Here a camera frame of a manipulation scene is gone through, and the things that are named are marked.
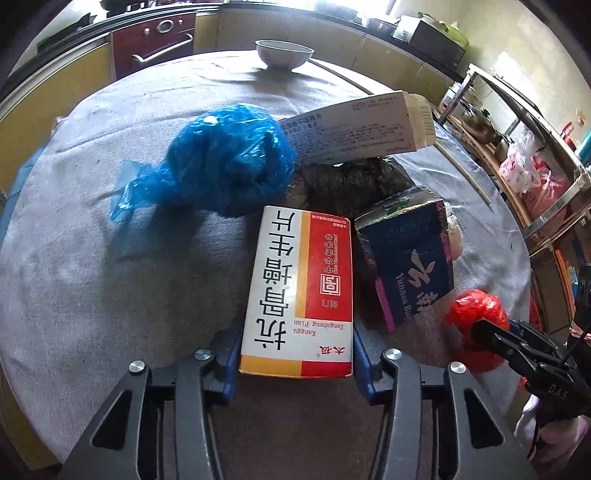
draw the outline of red cabinet door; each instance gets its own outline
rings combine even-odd
[[[111,32],[115,78],[193,54],[195,14],[171,15]]]

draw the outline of white cloth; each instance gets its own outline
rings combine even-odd
[[[530,451],[535,435],[535,412],[540,406],[540,399],[530,396],[523,407],[521,418],[515,426],[515,437],[524,448],[526,454]],[[580,416],[570,420],[553,421],[539,429],[535,439],[542,440],[542,446],[534,447],[530,456],[531,464],[540,478],[551,477],[560,472],[569,461],[587,432],[591,420]]]

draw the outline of cabinet handle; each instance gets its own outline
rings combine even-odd
[[[164,57],[165,55],[169,54],[170,52],[176,50],[177,48],[180,47],[184,47],[185,45],[189,45],[190,43],[193,42],[193,36],[190,33],[185,33],[186,36],[188,36],[187,40],[184,40],[182,42],[179,42],[175,45],[171,45],[168,48],[165,48],[164,50],[159,51],[158,53],[155,53],[152,56],[149,56],[147,59],[142,58],[140,55],[132,55],[131,58],[133,58],[135,60],[135,62],[140,66],[140,67],[145,67],[148,63],[153,62],[154,60],[158,60],[160,57]]]

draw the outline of cooking pot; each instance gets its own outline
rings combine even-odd
[[[391,37],[396,29],[394,23],[379,18],[367,18],[362,21],[362,25],[367,28],[369,34],[378,37]]]
[[[357,10],[352,8],[342,7],[325,0],[317,0],[314,5],[314,10],[333,17],[342,18],[343,20],[353,21],[357,17]]]
[[[497,134],[496,138],[492,141],[493,147],[495,147],[495,157],[499,163],[503,163],[507,154],[509,153],[509,146],[513,143],[510,137],[503,134]]]
[[[479,110],[463,100],[460,102],[465,108],[461,118],[462,126],[478,143],[486,145],[492,142],[496,137],[496,130],[488,118],[488,111]]]

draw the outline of table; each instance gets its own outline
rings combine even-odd
[[[121,161],[159,162],[182,126],[230,103],[255,103],[285,118],[363,96],[311,63],[278,72],[253,51],[212,53],[126,77],[62,123],[27,178],[0,251],[2,365],[60,460],[130,361],[157,367],[206,346],[248,296],[260,216],[154,207],[129,224],[113,223],[108,192]],[[454,330],[441,325],[449,301],[478,287],[500,296],[511,318],[527,319],[530,264],[486,173],[443,129],[437,136],[492,204],[435,148],[397,156],[416,183],[451,204],[465,245],[454,262],[455,290],[387,342],[445,366],[457,343]],[[504,365],[482,382],[506,409],[517,375]],[[366,478],[381,408],[365,403],[352,378],[241,375],[235,400],[214,417],[229,480]]]

